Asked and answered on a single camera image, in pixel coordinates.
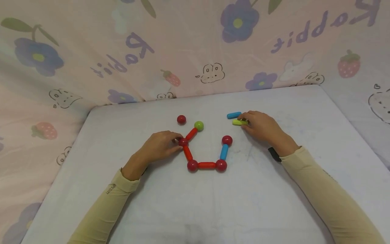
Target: strawberry print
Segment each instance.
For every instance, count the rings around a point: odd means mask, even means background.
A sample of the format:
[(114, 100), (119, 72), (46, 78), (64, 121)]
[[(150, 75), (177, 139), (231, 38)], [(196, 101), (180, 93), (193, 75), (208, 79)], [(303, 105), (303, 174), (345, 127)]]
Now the strawberry print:
[(341, 57), (337, 67), (342, 78), (354, 77), (360, 69), (360, 56), (347, 50), (347, 55)]
[(163, 69), (161, 69), (161, 71), (163, 72), (164, 79), (169, 83), (171, 83), (171, 85), (173, 86), (180, 85), (180, 79), (176, 75), (172, 74), (171, 71), (163, 70)]
[(31, 126), (32, 137), (39, 137), (47, 140), (54, 140), (57, 138), (57, 131), (49, 122), (40, 122)]

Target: blue stick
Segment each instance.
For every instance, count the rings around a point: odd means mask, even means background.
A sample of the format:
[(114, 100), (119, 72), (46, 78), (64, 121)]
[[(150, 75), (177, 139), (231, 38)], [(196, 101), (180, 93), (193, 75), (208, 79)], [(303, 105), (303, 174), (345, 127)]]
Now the blue stick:
[(222, 150), (221, 150), (221, 155), (220, 155), (220, 159), (222, 160), (226, 160), (226, 157), (227, 157), (227, 151), (229, 150), (229, 146), (227, 144), (224, 144), (222, 146)]
[(235, 119), (237, 118), (238, 116), (240, 116), (241, 112), (234, 112), (234, 113), (230, 113), (230, 114), (227, 114), (226, 117), (228, 119)]

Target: beige sleeve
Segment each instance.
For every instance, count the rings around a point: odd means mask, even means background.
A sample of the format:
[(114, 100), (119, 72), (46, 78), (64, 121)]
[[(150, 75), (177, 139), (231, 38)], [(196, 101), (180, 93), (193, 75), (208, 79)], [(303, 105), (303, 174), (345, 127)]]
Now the beige sleeve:
[(384, 244), (359, 205), (304, 148), (281, 157), (282, 165), (322, 218), (336, 244)]
[(121, 170), (95, 201), (72, 234), (68, 244), (105, 244), (130, 194), (139, 180), (129, 181)]

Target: blue flower print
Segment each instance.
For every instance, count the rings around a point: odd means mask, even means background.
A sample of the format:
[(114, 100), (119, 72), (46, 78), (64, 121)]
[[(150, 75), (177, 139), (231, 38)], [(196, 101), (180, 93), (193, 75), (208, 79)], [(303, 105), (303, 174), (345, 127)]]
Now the blue flower print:
[(136, 103), (137, 101), (129, 94), (126, 93), (120, 93), (116, 90), (108, 90), (108, 93), (110, 94), (108, 96), (108, 100), (112, 103)]
[(257, 73), (253, 77), (253, 80), (250, 80), (245, 84), (245, 88), (250, 91), (271, 89), (272, 83), (275, 82), (277, 78), (278, 75), (275, 73), (269, 75), (265, 72)]
[(221, 15), (222, 39), (227, 43), (245, 41), (251, 35), (253, 28), (259, 21), (259, 12), (253, 9), (249, 0), (237, 0), (235, 4), (229, 4)]
[(18, 38), (14, 43), (18, 60), (25, 66), (35, 67), (43, 76), (54, 76), (55, 70), (64, 66), (64, 61), (50, 45), (27, 38)]
[(20, 214), (17, 223), (13, 224), (3, 237), (3, 244), (20, 244), (27, 233), (41, 203), (28, 205)]

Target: person's right hand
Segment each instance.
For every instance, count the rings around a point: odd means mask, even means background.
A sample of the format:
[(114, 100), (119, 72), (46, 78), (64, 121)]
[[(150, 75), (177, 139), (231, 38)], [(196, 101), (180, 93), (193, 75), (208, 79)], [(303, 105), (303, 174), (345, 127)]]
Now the person's right hand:
[(242, 113), (237, 119), (247, 120), (248, 125), (242, 125), (241, 128), (253, 138), (268, 142), (281, 157), (293, 154), (299, 148), (274, 118), (265, 113), (248, 111)]

